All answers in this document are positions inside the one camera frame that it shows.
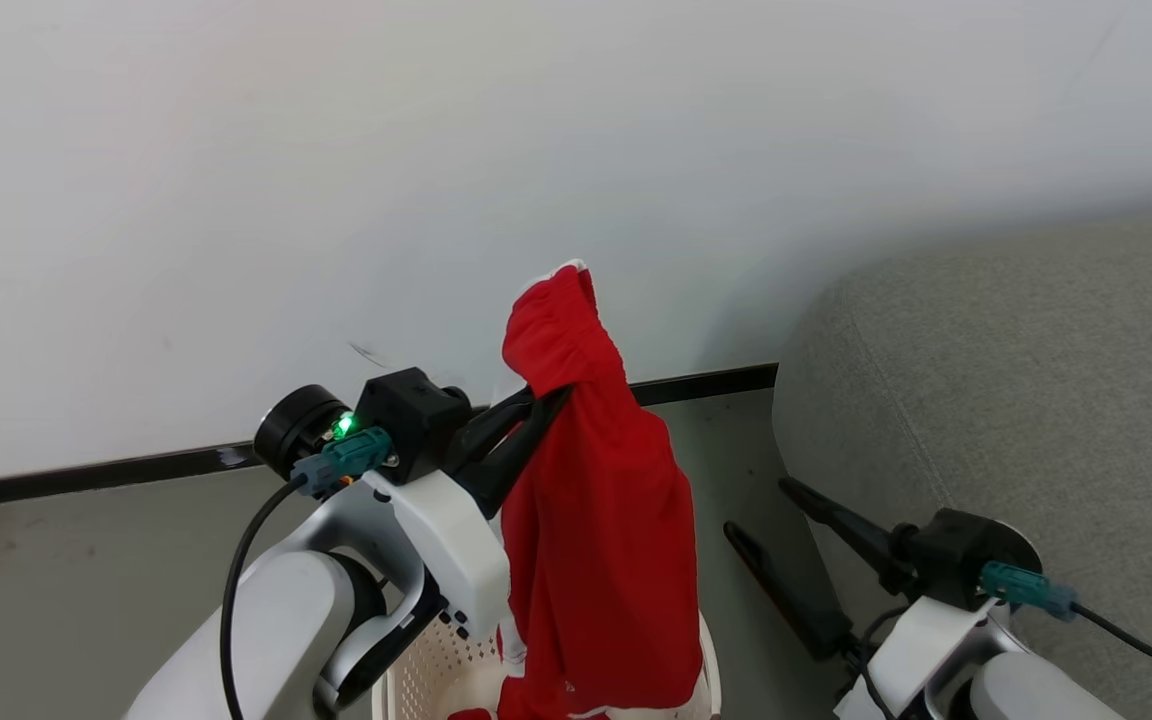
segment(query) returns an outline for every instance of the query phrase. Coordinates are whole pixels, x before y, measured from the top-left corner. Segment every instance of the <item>white plastic basket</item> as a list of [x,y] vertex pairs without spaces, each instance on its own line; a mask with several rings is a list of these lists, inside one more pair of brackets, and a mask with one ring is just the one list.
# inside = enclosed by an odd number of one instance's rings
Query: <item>white plastic basket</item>
[[[677,720],[718,720],[722,688],[718,682],[718,657],[708,626],[700,617],[700,651],[708,697],[694,697]],[[372,720],[447,720],[453,711],[494,707],[505,682],[495,639],[462,641],[452,626],[430,624],[371,688]],[[660,711],[613,711],[613,719],[653,717]]]

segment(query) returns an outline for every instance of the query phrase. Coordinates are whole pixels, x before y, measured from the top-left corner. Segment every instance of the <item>gray fabric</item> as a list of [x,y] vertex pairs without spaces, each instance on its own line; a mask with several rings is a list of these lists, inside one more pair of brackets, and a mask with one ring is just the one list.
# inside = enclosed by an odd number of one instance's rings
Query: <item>gray fabric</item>
[[[879,524],[1003,520],[1085,605],[1152,642],[1152,218],[888,262],[826,291],[782,359],[794,477]],[[896,605],[817,533],[846,609]],[[1020,632],[1129,719],[1152,660],[1087,621]]]

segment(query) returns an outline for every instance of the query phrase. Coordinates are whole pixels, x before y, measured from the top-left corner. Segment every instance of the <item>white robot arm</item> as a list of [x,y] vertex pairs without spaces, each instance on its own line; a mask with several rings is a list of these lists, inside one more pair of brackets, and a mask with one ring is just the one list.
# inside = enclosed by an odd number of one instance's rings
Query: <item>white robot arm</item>
[[[835,707],[840,719],[1123,720],[1010,632],[1011,611],[1033,605],[1062,620],[1083,615],[1126,638],[1079,605],[1073,589],[1044,578],[1037,551],[1016,530],[941,509],[923,528],[900,524],[887,532],[799,480],[780,487],[877,570],[882,589],[910,602],[856,638],[836,601],[794,592],[758,541],[735,523],[723,525],[810,655],[842,655],[849,665],[855,681]],[[892,619],[895,628],[872,653],[876,630]],[[1152,655],[1152,647],[1129,642]]]
[[[242,574],[229,646],[221,607],[127,720],[230,720],[223,652],[244,720],[329,719],[435,617],[488,637],[508,614],[508,561],[488,518],[566,399],[524,389],[475,416],[462,392],[417,369],[372,379],[356,414],[319,386],[285,397],[255,442],[289,480],[266,509],[291,487],[324,502]],[[381,582],[402,592],[393,611]]]

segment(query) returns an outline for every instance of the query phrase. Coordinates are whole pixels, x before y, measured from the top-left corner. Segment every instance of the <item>teal connector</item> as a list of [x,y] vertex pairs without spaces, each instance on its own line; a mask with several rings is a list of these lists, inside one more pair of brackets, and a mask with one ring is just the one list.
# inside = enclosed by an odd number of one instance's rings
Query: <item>teal connector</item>
[[338,471],[338,477],[350,475],[358,477],[366,470],[376,470],[385,464],[385,457],[389,456],[389,449],[394,442],[389,439],[389,433],[372,425],[370,429],[356,430],[342,439],[323,446],[323,456],[332,462]]
[[348,484],[343,478],[357,478],[384,465],[393,447],[389,433],[376,425],[355,429],[351,434],[327,442],[319,454],[297,460],[291,465],[291,478],[305,479],[298,488],[302,495],[328,497]]
[[1074,621],[1073,606],[1078,593],[1069,585],[1053,584],[1046,575],[1030,573],[1005,562],[986,562],[980,570],[980,589],[988,597],[1006,602],[1041,607],[1048,615],[1066,623]]

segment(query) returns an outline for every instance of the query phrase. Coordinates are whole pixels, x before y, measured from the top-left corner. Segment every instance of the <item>red cloth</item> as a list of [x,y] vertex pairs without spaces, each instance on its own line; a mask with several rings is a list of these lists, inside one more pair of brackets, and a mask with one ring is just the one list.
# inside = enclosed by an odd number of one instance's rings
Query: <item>red cloth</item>
[[598,320],[588,270],[515,302],[503,359],[536,395],[573,384],[503,503],[526,673],[500,720],[684,705],[700,674],[691,488]]

